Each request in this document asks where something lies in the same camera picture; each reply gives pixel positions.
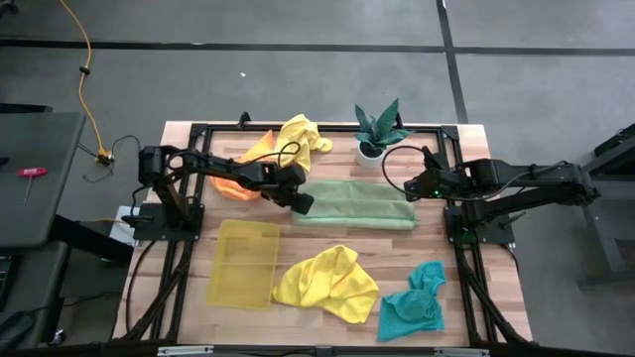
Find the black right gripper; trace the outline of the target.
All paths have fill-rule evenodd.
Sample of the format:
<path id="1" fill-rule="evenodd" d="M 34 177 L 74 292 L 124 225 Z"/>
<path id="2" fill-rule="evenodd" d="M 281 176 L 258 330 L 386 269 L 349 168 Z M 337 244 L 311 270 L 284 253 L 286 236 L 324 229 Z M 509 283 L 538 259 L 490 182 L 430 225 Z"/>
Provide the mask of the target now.
<path id="1" fill-rule="evenodd" d="M 433 154 L 427 146 L 421 148 L 424 154 L 425 170 L 403 184 L 406 200 L 413 202 L 422 198 L 463 200 L 467 179 L 449 169 L 447 160 L 441 153 Z"/>

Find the orange microfiber towel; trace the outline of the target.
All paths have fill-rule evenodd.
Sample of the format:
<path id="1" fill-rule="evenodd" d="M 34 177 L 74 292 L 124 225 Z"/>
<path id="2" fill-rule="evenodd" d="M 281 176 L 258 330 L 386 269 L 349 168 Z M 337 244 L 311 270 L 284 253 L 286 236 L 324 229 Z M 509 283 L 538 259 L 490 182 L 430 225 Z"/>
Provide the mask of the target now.
<path id="1" fill-rule="evenodd" d="M 275 148 L 275 138 L 272 130 L 269 130 L 261 139 L 249 149 L 237 162 L 248 162 L 265 154 L 271 154 Z M 212 186 L 224 197 L 238 201 L 252 201 L 261 198 L 259 191 L 252 191 L 242 187 L 237 182 L 218 177 L 210 177 Z"/>

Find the green microfiber towel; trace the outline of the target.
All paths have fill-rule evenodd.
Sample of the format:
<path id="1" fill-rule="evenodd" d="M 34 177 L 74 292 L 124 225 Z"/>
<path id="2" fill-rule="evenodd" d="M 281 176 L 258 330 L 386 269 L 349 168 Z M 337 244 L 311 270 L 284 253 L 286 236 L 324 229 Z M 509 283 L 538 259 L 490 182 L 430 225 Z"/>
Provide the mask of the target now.
<path id="1" fill-rule="evenodd" d="M 359 180 L 316 180 L 301 186 L 314 198 L 306 214 L 294 213 L 296 225 L 414 230 L 412 202 L 388 184 Z"/>

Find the yellow microfiber towel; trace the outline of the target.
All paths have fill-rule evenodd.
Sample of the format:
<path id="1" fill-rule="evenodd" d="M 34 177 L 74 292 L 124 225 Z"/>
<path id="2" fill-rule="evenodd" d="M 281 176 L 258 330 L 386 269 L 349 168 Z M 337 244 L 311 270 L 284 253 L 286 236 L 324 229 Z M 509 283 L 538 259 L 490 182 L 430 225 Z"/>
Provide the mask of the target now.
<path id="1" fill-rule="evenodd" d="M 333 141 L 323 137 L 318 124 L 304 114 L 298 114 L 288 120 L 280 129 L 275 151 L 276 161 L 281 167 L 298 164 L 306 173 L 311 170 L 311 153 L 329 153 Z"/>
<path id="2" fill-rule="evenodd" d="M 380 294 L 357 258 L 346 246 L 328 248 L 292 266 L 272 288 L 272 298 L 295 307 L 319 307 L 347 323 L 365 323 Z"/>

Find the teal microfiber towel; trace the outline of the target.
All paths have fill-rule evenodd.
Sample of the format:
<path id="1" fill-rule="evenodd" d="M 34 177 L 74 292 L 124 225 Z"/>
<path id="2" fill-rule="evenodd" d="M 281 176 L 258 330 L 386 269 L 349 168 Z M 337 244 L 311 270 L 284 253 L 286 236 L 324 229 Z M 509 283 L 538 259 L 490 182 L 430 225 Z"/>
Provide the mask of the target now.
<path id="1" fill-rule="evenodd" d="M 442 261 L 423 263 L 408 276 L 409 288 L 381 298 L 376 339 L 389 342 L 420 331 L 443 331 L 445 320 L 438 300 L 446 283 Z"/>

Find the potted plant in white pot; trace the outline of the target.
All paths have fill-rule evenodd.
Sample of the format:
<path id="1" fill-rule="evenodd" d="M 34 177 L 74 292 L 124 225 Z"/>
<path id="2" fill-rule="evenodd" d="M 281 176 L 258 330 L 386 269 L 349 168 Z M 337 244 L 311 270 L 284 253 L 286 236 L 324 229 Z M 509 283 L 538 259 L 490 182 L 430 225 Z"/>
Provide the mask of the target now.
<path id="1" fill-rule="evenodd" d="M 356 162 L 363 168 L 378 167 L 387 148 L 411 134 L 406 129 L 396 127 L 399 99 L 395 99 L 378 118 L 367 115 L 358 105 L 354 107 L 354 112 L 359 124 L 359 132 L 355 134 L 358 142 Z"/>

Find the yellow translucent plastic bin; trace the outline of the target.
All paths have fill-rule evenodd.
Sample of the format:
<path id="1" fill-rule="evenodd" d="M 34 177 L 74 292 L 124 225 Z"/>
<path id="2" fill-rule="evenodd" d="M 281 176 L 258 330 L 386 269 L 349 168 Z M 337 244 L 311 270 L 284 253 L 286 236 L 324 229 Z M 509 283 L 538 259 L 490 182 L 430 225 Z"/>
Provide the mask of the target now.
<path id="1" fill-rule="evenodd" d="M 210 305 L 265 310 L 271 303 L 280 226 L 223 220 L 206 293 Z"/>

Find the dark metal cart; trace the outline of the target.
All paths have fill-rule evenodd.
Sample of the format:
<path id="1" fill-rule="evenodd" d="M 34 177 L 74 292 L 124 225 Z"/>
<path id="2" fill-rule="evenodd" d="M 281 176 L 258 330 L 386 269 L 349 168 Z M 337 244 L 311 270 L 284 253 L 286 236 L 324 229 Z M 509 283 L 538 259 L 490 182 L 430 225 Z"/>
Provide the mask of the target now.
<path id="1" fill-rule="evenodd" d="M 599 250 L 600 267 L 577 282 L 582 289 L 635 283 L 635 123 L 618 130 L 574 162 L 600 197 L 581 211 Z"/>

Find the white power box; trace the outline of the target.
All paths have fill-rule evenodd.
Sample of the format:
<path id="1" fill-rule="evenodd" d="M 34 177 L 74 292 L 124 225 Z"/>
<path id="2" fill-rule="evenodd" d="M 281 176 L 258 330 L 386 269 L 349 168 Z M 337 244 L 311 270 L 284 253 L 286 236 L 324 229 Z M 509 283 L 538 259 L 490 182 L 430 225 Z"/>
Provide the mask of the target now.
<path id="1" fill-rule="evenodd" d="M 109 237 L 132 247 L 139 245 L 138 241 L 134 239 L 135 229 L 128 223 L 123 221 L 123 216 L 130 214 L 130 206 L 119 206 L 115 215 L 115 221 L 112 223 Z"/>

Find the grey side table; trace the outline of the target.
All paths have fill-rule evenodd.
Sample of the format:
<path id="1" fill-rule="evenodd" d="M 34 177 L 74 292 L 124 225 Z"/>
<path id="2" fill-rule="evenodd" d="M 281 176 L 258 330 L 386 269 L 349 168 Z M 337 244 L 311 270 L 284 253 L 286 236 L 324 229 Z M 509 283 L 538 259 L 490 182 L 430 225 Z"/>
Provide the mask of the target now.
<path id="1" fill-rule="evenodd" d="M 38 247 L 49 240 L 85 118 L 79 113 L 0 114 L 0 250 Z M 27 204 L 24 168 L 42 167 Z"/>

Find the black aluminium table frame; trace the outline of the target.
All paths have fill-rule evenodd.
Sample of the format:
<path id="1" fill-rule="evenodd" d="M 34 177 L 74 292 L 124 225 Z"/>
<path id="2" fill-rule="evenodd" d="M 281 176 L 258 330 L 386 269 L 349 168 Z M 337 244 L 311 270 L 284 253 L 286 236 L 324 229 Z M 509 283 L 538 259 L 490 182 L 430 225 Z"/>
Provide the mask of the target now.
<path id="1" fill-rule="evenodd" d="M 160 145 L 180 148 L 194 143 L 198 149 L 209 149 L 224 158 L 237 158 L 250 149 L 269 130 L 277 134 L 280 122 L 247 122 L 241 127 L 232 122 L 179 122 L 165 125 Z M 490 157 L 482 125 L 407 124 L 415 133 L 401 145 L 429 146 L 433 152 L 454 158 L 474 160 Z M 318 131 L 330 138 L 333 149 L 326 154 L 312 153 L 312 168 L 308 180 L 352 179 L 385 182 L 380 169 L 363 169 L 355 162 L 356 123 L 319 123 Z M 193 242 L 189 275 L 181 292 L 176 290 L 167 299 L 155 320 L 154 334 L 148 330 L 144 339 L 166 337 L 172 322 L 175 299 L 183 297 L 179 328 L 175 328 L 181 344 L 211 345 L 309 345 L 352 347 L 429 347 L 467 346 L 466 314 L 462 302 L 461 284 L 455 261 L 455 250 L 445 237 L 441 200 L 421 200 L 415 203 L 417 227 L 413 231 L 371 230 L 342 227 L 311 227 L 294 225 L 289 209 L 269 201 L 235 201 L 223 197 L 210 184 L 209 178 L 191 178 L 188 194 L 201 194 L 205 215 L 199 239 Z M 280 243 L 274 283 L 292 265 L 310 258 L 327 248 L 344 245 L 358 252 L 361 267 L 376 281 L 382 296 L 405 291 L 408 275 L 421 263 L 443 261 L 447 278 L 439 290 L 445 329 L 417 332 L 389 343 L 378 343 L 378 301 L 363 324 L 344 322 L 320 308 L 299 308 L 272 301 L 263 310 L 214 306 L 206 303 L 206 293 L 213 263 L 218 229 L 223 220 L 263 221 L 280 225 Z M 132 294 L 124 297 L 118 311 L 113 337 L 123 337 L 129 327 L 143 316 L 158 294 L 166 258 L 176 266 L 185 244 L 157 242 L 144 257 Z M 480 245 L 478 263 L 489 295 L 505 318 L 524 338 L 532 339 L 521 285 L 512 256 L 505 248 Z"/>

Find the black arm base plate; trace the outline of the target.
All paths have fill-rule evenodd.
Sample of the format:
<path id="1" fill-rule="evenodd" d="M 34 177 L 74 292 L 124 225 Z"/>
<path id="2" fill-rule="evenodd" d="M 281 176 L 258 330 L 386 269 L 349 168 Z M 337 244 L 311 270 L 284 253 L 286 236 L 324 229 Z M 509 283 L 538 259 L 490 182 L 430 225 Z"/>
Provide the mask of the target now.
<path id="1" fill-rule="evenodd" d="M 513 219 L 509 214 L 491 220 L 468 223 L 461 206 L 444 208 L 444 227 L 447 240 L 454 244 L 511 244 L 515 242 Z"/>
<path id="2" fill-rule="evenodd" d="M 204 206 L 191 204 L 190 221 L 181 219 L 161 203 L 144 203 L 140 208 L 140 215 L 145 220 L 134 223 L 133 239 L 136 241 L 173 241 L 192 242 L 199 239 Z"/>

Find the silver metal bracket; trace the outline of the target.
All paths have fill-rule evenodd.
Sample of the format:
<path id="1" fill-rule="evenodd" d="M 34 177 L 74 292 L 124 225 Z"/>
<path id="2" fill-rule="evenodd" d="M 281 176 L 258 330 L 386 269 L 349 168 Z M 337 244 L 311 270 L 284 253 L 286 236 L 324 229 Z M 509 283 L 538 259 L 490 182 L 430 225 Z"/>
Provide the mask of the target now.
<path id="1" fill-rule="evenodd" d="M 435 357 L 490 357 L 486 349 L 472 348 L 436 348 Z"/>
<path id="2" fill-rule="evenodd" d="M 157 357 L 211 357 L 213 345 L 180 345 L 159 347 Z"/>

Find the red-handled hex key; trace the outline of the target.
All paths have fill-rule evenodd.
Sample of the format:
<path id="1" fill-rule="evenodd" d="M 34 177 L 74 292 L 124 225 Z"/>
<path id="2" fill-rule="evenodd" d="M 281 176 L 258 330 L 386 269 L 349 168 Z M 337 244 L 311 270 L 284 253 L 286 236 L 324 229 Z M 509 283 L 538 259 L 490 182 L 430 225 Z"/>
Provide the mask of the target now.
<path id="1" fill-rule="evenodd" d="M 18 176 L 28 181 L 27 189 L 24 196 L 24 204 L 27 204 L 28 202 L 33 180 L 39 177 L 43 177 L 47 173 L 48 173 L 48 170 L 42 167 L 24 168 L 18 171 Z"/>

